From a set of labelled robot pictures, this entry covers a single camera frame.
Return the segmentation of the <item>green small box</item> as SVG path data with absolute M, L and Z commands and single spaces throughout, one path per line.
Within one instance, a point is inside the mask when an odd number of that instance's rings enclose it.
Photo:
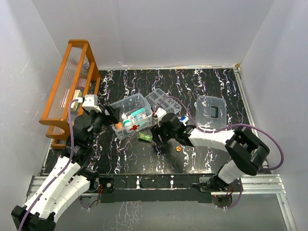
M 138 139 L 141 141 L 151 142 L 152 136 L 143 132 L 138 133 Z

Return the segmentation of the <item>clear medicine kit box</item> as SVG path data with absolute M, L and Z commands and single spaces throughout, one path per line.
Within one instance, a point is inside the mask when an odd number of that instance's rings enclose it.
M 111 126 L 111 128 L 115 132 L 115 135 L 120 140 L 123 140 L 124 138 L 129 137 L 145 128 L 149 128 L 153 124 L 152 122 L 153 111 L 151 109 L 151 106 L 146 100 L 146 98 L 143 97 L 143 95 L 140 93 L 133 94 L 131 96 L 128 96 L 127 98 L 112 103 L 111 106 L 114 108 L 117 107 L 120 108 L 120 122 L 122 122 L 121 116 L 123 114 L 125 114 L 132 122 L 131 126 L 126 128 L 122 126 L 122 129 L 118 130 L 115 129 L 115 125 Z M 147 117 L 144 119 L 144 122 L 134 123 L 131 113 L 141 108 L 145 108 Z

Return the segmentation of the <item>teal bandage packet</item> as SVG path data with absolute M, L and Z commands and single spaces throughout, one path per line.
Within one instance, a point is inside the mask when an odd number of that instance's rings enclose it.
M 144 122 L 144 119 L 147 117 L 145 108 L 138 109 L 131 113 L 134 123 Z

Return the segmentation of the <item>white ointment tube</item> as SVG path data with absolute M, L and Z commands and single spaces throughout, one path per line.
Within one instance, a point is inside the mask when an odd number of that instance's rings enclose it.
M 180 119 L 180 122 L 182 122 L 184 125 L 187 125 L 187 123 L 189 122 L 189 118 L 187 116 L 183 116 Z

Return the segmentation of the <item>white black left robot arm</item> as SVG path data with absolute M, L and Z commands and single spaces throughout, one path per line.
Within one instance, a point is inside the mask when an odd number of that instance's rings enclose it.
M 105 105 L 103 110 L 92 106 L 89 112 L 68 120 L 70 136 L 53 170 L 29 200 L 11 212 L 17 230 L 54 230 L 61 214 L 82 193 L 99 188 L 98 173 L 84 163 L 102 127 L 117 124 L 119 118 L 119 108 Z

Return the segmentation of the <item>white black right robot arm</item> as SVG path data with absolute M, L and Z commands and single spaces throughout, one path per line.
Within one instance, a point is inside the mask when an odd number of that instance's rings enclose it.
M 225 191 L 243 175 L 255 176 L 270 153 L 268 146 L 244 126 L 224 131 L 201 131 L 200 127 L 188 125 L 174 113 L 155 113 L 154 119 L 156 124 L 151 133 L 156 144 L 175 139 L 184 146 L 209 147 L 230 155 L 231 161 L 206 182 L 199 183 L 200 188 Z

